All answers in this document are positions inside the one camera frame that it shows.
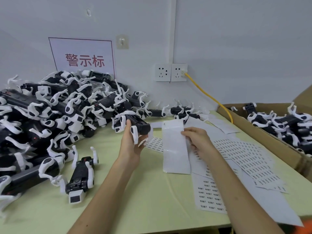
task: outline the forearm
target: forearm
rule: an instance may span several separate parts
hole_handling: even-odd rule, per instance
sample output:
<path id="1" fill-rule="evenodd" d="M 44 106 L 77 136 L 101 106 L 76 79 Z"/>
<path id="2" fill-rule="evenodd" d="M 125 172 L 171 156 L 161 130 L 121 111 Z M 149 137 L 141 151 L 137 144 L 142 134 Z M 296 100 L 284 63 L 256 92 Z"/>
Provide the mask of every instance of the forearm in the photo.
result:
<path id="1" fill-rule="evenodd" d="M 99 190 L 68 233 L 109 233 L 132 172 L 133 168 L 128 166 L 126 161 L 117 159 Z"/>
<path id="2" fill-rule="evenodd" d="M 276 222 L 247 191 L 216 149 L 204 157 L 237 234 L 283 233 Z"/>

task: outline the cardboard box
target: cardboard box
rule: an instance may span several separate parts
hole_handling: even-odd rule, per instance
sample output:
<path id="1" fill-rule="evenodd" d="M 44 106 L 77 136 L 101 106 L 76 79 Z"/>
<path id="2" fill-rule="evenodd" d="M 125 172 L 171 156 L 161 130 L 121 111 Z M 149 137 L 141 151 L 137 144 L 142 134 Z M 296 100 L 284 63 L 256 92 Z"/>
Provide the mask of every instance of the cardboard box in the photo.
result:
<path id="1" fill-rule="evenodd" d="M 246 119 L 248 116 L 247 112 L 242 109 L 247 103 L 250 102 L 224 104 L 227 108 L 234 106 L 238 109 L 237 112 L 232 112 L 230 110 L 234 124 L 312 182 L 312 158 L 298 152 L 291 145 L 279 140 L 277 137 L 267 133 L 261 128 L 254 127 L 248 122 Z M 312 115 L 312 85 L 299 94 L 298 97 L 294 99 L 294 103 L 297 106 L 298 113 L 308 113 Z M 287 113 L 287 107 L 289 107 L 291 103 L 256 104 L 256 110 L 258 112 L 265 112 L 268 114 L 273 110 L 278 116 L 281 116 Z M 230 121 L 228 114 L 223 108 L 219 107 L 217 112 Z"/>

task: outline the person's right hand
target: person's right hand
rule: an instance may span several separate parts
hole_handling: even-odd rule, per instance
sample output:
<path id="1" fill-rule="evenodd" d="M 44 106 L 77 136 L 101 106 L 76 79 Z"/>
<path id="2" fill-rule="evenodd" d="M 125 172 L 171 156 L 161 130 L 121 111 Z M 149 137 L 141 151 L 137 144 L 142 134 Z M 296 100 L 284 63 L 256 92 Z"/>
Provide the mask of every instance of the person's right hand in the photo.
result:
<path id="1" fill-rule="evenodd" d="M 216 150 L 204 129 L 188 127 L 181 131 L 181 134 L 189 138 L 192 149 L 196 150 L 201 158 Z"/>

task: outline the pile of robot toys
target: pile of robot toys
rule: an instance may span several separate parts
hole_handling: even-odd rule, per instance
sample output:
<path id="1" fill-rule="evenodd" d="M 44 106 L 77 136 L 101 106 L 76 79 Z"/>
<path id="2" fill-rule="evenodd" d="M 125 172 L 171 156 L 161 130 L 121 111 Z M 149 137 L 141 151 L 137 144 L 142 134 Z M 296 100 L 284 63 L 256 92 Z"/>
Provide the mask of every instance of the pile of robot toys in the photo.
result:
<path id="1" fill-rule="evenodd" d="M 80 203 L 94 185 L 94 165 L 98 157 L 93 147 L 92 157 L 78 161 L 74 142 L 92 137 L 97 127 L 112 122 L 116 133 L 131 121 L 134 143 L 139 135 L 148 135 L 153 128 L 146 117 L 183 119 L 193 113 L 193 103 L 187 107 L 176 104 L 148 109 L 146 93 L 128 94 L 128 86 L 112 80 L 109 74 L 90 70 L 76 73 L 58 71 L 40 82 L 8 80 L 0 91 L 0 216 L 3 209 L 18 199 L 27 189 L 49 179 L 68 194 L 69 203 Z M 61 171 L 64 163 L 72 161 L 73 175 L 68 181 Z"/>
<path id="2" fill-rule="evenodd" d="M 247 120 L 253 126 L 262 128 L 280 140 L 296 148 L 299 152 L 312 157 L 312 116 L 307 113 L 296 113 L 297 106 L 292 102 L 287 108 L 288 114 L 277 116 L 271 111 L 268 115 L 257 112 L 255 103 L 246 104 Z"/>

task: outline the left arm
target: left arm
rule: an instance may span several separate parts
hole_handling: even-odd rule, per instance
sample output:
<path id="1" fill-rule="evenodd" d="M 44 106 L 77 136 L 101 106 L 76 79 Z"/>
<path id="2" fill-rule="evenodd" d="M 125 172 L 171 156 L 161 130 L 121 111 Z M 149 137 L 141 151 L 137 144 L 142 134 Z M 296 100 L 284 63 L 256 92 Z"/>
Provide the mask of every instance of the left arm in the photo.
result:
<path id="1" fill-rule="evenodd" d="M 68 234 L 106 234 L 110 232 L 124 190 L 133 171 L 138 166 L 140 153 L 144 148 L 143 145 L 138 147 L 133 144 L 130 128 L 131 122 L 127 120 L 117 160 Z M 145 138 L 146 136 L 141 136 L 138 144 Z"/>

